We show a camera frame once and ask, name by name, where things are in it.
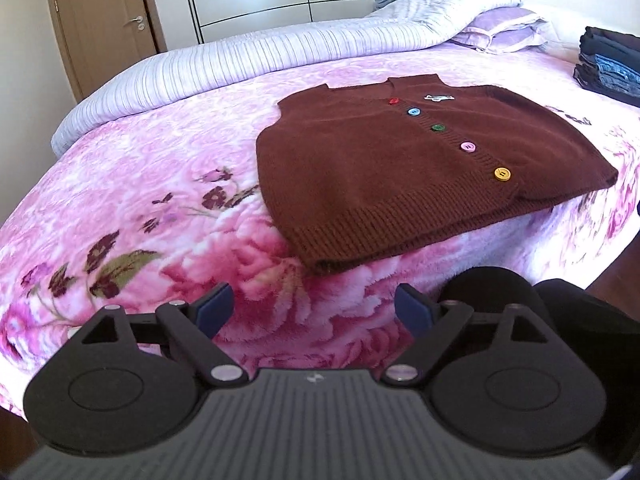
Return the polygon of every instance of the gray ribbed panel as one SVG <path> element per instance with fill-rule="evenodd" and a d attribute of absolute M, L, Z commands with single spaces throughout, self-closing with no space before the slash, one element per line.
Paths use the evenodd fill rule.
<path fill-rule="evenodd" d="M 362 370 L 263 370 L 209 396 L 178 435 L 139 453 L 87 459 L 42 449 L 14 480 L 602 480 L 578 450 L 537 461 L 494 456 L 439 427 L 420 397 Z"/>

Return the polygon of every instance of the wooden door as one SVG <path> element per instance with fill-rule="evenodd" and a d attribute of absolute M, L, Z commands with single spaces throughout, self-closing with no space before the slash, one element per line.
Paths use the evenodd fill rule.
<path fill-rule="evenodd" d="M 55 4 L 83 98 L 158 52 L 144 0 L 55 0 Z"/>

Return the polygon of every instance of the black object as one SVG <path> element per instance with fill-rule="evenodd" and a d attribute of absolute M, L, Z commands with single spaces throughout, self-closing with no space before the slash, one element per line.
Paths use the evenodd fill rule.
<path fill-rule="evenodd" d="M 209 340 L 231 297 L 223 285 L 155 314 L 99 311 L 28 386 L 25 412 L 46 445 L 12 479 L 602 480 L 612 472 L 589 446 L 606 406 L 600 381 L 526 306 L 478 313 L 401 285 L 396 312 L 417 337 L 381 381 L 368 370 L 265 369 L 250 381 Z"/>

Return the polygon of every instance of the floral blanket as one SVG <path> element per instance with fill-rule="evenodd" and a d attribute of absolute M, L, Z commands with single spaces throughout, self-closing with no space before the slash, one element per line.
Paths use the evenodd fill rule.
<path fill-rule="evenodd" d="M 466 268 L 498 265 L 532 282 L 588 285 L 640 228 L 640 117 L 582 90 L 572 71 L 539 52 L 442 45 L 270 73 L 96 128 L 0 230 L 0 405 L 21 414 L 29 378 L 108 303 L 150 312 L 229 282 L 236 311 L 214 341 L 249 371 L 377 368 L 410 343 L 394 318 L 398 283 L 436 294 Z M 262 202 L 256 137 L 294 92 L 422 73 L 547 106 L 620 170 L 617 185 L 340 275 L 308 275 Z"/>

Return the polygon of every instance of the pillow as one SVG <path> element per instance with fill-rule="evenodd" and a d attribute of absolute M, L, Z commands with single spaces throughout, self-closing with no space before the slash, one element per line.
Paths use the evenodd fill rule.
<path fill-rule="evenodd" d="M 479 14 L 462 32 L 485 34 L 489 37 L 505 30 L 518 30 L 542 20 L 542 17 L 532 10 L 522 7 L 499 7 Z"/>
<path fill-rule="evenodd" d="M 537 32 L 535 26 L 526 25 L 520 30 L 505 30 L 493 37 L 477 32 L 461 32 L 451 41 L 489 54 L 506 54 L 516 52 L 526 46 L 542 45 L 546 40 Z"/>

